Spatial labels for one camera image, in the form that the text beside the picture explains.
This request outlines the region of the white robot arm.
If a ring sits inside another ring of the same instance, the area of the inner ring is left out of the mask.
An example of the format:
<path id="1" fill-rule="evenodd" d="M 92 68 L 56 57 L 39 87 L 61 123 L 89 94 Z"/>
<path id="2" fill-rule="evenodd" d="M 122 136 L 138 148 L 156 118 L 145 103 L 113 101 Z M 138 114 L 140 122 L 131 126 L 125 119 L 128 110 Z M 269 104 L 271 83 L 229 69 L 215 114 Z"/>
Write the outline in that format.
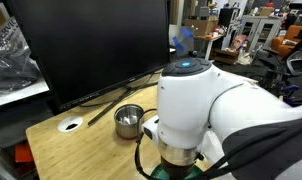
<path id="1" fill-rule="evenodd" d="M 202 58 L 168 64 L 157 87 L 157 115 L 142 131 L 158 148 L 170 180 L 302 180 L 302 105 Z"/>

